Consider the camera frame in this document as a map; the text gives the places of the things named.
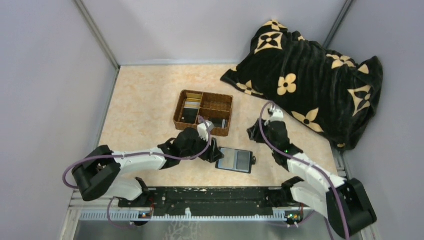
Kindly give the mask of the black leather card holder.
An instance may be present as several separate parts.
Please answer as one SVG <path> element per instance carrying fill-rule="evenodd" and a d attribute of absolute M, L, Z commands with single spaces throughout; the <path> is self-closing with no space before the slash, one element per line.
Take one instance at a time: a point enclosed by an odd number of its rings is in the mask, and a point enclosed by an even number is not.
<path fill-rule="evenodd" d="M 219 150 L 224 155 L 215 164 L 215 168 L 219 170 L 250 174 L 252 166 L 257 162 L 252 151 L 228 147 L 219 147 Z"/>

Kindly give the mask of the brown wicker divided basket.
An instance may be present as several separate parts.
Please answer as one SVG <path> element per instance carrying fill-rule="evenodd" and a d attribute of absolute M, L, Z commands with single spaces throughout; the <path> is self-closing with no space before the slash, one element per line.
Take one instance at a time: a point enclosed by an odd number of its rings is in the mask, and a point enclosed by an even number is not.
<path fill-rule="evenodd" d="M 201 101 L 195 101 L 201 103 L 200 108 L 198 109 L 197 120 L 195 124 L 181 122 L 184 103 L 186 101 L 192 102 L 187 99 L 187 93 L 202 94 Z M 232 120 L 233 100 L 234 97 L 232 95 L 187 89 L 182 90 L 179 94 L 177 106 L 173 115 L 173 123 L 175 128 L 180 131 L 186 128 L 196 128 L 200 124 L 199 117 L 202 117 L 207 121 L 209 118 L 221 118 L 228 120 L 227 127 L 225 129 L 214 128 L 211 131 L 211 134 L 219 137 L 227 137 L 229 135 Z"/>

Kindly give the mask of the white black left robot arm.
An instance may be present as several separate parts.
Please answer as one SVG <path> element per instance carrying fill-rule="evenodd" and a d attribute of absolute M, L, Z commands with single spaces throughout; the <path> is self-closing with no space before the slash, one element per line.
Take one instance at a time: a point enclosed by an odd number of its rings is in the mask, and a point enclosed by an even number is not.
<path fill-rule="evenodd" d="M 96 148 L 85 159 L 67 168 L 75 180 L 75 188 L 86 202 L 101 197 L 117 197 L 134 201 L 146 198 L 148 187 L 140 177 L 129 179 L 126 174 L 146 170 L 165 170 L 181 161 L 200 158 L 209 163 L 224 154 L 217 140 L 205 129 L 187 128 L 176 138 L 141 152 L 113 151 L 108 145 Z"/>

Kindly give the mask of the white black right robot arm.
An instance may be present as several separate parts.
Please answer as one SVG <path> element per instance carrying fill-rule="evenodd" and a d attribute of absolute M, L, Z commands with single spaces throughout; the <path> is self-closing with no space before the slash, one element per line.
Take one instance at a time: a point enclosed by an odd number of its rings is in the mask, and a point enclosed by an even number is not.
<path fill-rule="evenodd" d="M 283 121 L 257 120 L 247 129 L 250 140 L 266 144 L 275 162 L 295 176 L 281 185 L 286 202 L 302 203 L 321 214 L 332 230 L 347 239 L 377 222 L 364 185 L 346 179 L 313 162 L 291 142 Z"/>

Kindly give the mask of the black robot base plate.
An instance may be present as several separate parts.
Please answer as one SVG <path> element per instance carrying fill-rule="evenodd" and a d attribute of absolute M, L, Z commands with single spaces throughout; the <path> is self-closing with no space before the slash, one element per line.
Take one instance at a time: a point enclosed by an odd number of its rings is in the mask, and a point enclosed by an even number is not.
<path fill-rule="evenodd" d="M 120 208 L 148 208 L 154 217 L 282 217 L 303 219 L 302 203 L 286 198 L 281 187 L 156 187 Z"/>

